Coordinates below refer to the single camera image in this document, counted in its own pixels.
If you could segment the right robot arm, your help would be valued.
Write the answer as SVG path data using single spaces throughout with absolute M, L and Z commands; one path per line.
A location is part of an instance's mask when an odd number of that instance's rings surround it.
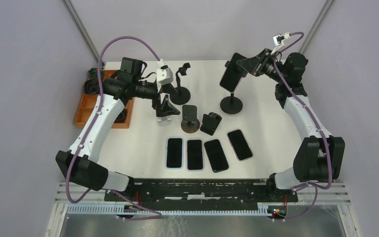
M 264 49 L 254 57 L 236 60 L 235 64 L 243 74 L 266 75 L 276 81 L 275 98 L 302 139 L 292 167 L 274 174 L 274 183 L 265 188 L 266 197 L 279 201 L 285 190 L 298 191 L 309 186 L 329 189 L 340 175 L 345 141 L 334 136 L 311 107 L 302 84 L 308 59 L 294 52 L 281 63 L 270 49 Z

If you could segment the green bundle at corner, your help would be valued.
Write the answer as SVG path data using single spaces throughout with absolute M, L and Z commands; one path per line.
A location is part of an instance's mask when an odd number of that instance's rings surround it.
M 104 70 L 100 70 L 100 72 L 98 72 L 97 68 L 91 68 L 88 71 L 88 80 L 97 80 L 98 76 L 100 76 L 101 79 L 103 79 L 104 75 L 105 75 L 105 71 Z

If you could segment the lilac cased phone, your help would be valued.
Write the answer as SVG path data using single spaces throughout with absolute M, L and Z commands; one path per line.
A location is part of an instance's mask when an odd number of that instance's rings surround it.
M 199 139 L 187 141 L 187 169 L 189 171 L 204 169 L 203 143 Z

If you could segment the brown round base stand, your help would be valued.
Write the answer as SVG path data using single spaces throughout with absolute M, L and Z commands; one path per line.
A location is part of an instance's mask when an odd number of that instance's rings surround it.
M 200 129 L 200 122 L 197 118 L 197 106 L 182 106 L 181 129 L 186 133 L 195 133 Z

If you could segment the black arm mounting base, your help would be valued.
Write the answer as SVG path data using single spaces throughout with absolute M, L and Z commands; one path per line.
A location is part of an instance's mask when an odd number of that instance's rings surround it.
M 122 195 L 158 211 L 248 211 L 259 203 L 297 202 L 267 179 L 135 179 Z

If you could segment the black phone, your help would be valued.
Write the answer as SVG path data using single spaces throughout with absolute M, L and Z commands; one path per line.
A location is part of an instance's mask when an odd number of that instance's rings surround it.
M 204 148 L 213 172 L 218 173 L 229 169 L 226 155 L 218 139 L 206 141 Z

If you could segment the silver white phone stand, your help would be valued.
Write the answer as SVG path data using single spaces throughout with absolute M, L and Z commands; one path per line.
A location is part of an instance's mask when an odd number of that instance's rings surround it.
M 164 117 L 158 117 L 157 118 L 157 125 L 158 126 L 169 126 L 172 124 L 172 117 L 171 116 L 164 116 Z

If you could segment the light blue cased phone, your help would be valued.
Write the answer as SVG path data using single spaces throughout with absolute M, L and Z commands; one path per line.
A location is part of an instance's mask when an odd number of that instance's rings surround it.
M 169 138 L 166 147 L 166 167 L 179 169 L 183 167 L 183 139 Z

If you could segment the white cased phone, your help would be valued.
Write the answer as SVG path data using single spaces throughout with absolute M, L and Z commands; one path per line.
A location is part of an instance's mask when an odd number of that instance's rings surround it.
M 237 65 L 237 61 L 246 59 L 239 53 L 234 53 L 231 60 L 227 61 L 226 70 L 219 85 L 229 92 L 234 92 L 240 80 L 247 76 L 247 71 Z
M 243 132 L 240 129 L 229 132 L 227 137 L 239 161 L 244 161 L 254 156 Z

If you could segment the black folding phone stand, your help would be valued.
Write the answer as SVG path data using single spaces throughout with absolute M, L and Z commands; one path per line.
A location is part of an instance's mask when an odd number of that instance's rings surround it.
M 222 117 L 215 112 L 204 114 L 200 130 L 210 136 L 213 136 L 221 121 Z

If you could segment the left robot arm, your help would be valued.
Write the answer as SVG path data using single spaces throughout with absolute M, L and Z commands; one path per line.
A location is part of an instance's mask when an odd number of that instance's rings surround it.
M 91 190 L 116 190 L 123 201 L 135 196 L 135 187 L 130 185 L 131 177 L 109 171 L 97 162 L 103 143 L 118 115 L 133 98 L 149 99 L 158 118 L 179 115 L 180 111 L 169 101 L 169 94 L 176 89 L 172 70 L 158 61 L 156 80 L 142 79 L 145 62 L 124 57 L 116 78 L 102 81 L 102 94 L 82 132 L 67 151 L 59 151 L 56 162 L 68 182 L 82 185 Z

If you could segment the orange compartment tray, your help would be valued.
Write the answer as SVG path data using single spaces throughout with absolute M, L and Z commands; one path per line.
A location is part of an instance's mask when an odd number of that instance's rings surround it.
M 83 94 L 80 100 L 77 113 L 74 119 L 74 125 L 83 128 L 90 118 L 93 109 L 97 106 L 96 101 L 99 95 L 98 80 L 86 80 L 83 86 Z M 130 127 L 132 112 L 134 106 L 134 99 L 124 107 L 123 111 L 116 117 L 112 128 L 114 129 L 128 129 Z

